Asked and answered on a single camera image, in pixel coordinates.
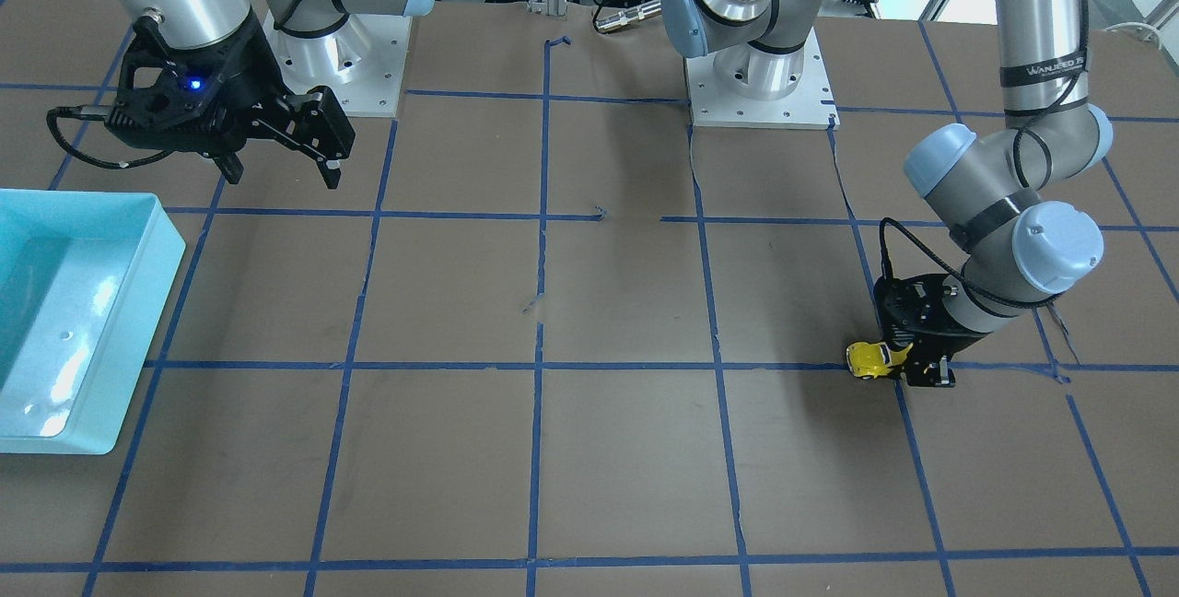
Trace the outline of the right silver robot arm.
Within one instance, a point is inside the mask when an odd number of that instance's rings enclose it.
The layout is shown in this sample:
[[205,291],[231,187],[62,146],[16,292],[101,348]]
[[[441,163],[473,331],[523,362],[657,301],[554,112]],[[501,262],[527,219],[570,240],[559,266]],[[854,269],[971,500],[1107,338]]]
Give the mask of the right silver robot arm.
[[307,156],[329,189],[356,139],[340,90],[391,80],[386,44],[365,18],[424,17],[435,0],[121,0],[134,37],[121,59],[111,105],[48,111],[58,135],[64,117],[101,122],[131,160],[103,160],[67,147],[105,170],[147,166],[174,153],[212,160],[228,184],[244,172],[250,140]]

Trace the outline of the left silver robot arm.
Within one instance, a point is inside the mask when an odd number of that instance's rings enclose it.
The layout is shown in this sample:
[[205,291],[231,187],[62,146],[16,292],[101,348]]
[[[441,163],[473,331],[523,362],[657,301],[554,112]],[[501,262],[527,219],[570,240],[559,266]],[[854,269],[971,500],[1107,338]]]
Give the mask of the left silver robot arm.
[[[660,0],[686,59],[746,50],[801,54],[822,0]],[[967,254],[964,265],[898,278],[889,254],[872,286],[877,345],[847,347],[863,380],[951,387],[951,357],[1025,311],[1050,306],[1104,258],[1094,219],[1043,186],[1104,160],[1115,130],[1088,99],[1088,0],[997,1],[1005,127],[951,123],[911,149],[905,178]]]

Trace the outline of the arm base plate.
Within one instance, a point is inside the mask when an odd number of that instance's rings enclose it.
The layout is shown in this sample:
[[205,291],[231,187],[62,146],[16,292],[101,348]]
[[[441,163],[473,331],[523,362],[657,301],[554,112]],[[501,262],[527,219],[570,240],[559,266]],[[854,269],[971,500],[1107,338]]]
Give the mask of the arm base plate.
[[821,42],[810,31],[788,54],[750,44],[685,61],[694,127],[828,130],[841,119]]
[[263,31],[288,88],[327,86],[349,117],[395,118],[414,22],[401,15],[350,15],[335,33],[303,39],[274,29],[269,12]]

